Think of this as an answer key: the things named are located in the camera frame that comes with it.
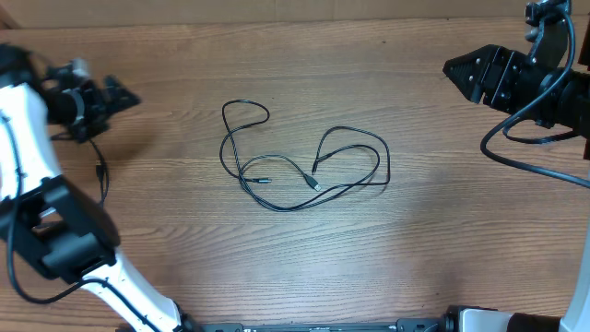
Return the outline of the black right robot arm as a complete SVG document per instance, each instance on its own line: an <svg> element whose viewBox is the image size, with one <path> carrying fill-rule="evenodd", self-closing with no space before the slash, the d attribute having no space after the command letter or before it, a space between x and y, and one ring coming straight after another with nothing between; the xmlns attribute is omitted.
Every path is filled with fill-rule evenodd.
<svg viewBox="0 0 590 332"><path fill-rule="evenodd" d="M489 44L474 52L446 61L444 74L467 100L514 114L541 93L549 95L516 122L533 121L550 129L563 125L566 133L541 138L507 136L525 144L548 144L581 136L589 138L589 76L570 72L551 90L562 70L537 65L523 53Z"/></svg>

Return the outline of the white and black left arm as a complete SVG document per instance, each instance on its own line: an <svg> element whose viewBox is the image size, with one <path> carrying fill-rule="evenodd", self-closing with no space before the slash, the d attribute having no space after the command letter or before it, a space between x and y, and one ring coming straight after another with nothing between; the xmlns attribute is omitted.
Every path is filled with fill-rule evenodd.
<svg viewBox="0 0 590 332"><path fill-rule="evenodd" d="M50 125L65 141L89 143L139 98L113 76L98 86L80 59L39 74L29 51L1 47L1 237L14 291L15 258L68 292L102 299L132 331L196 331L198 324L159 293L128 260L102 199L62 173Z"/></svg>

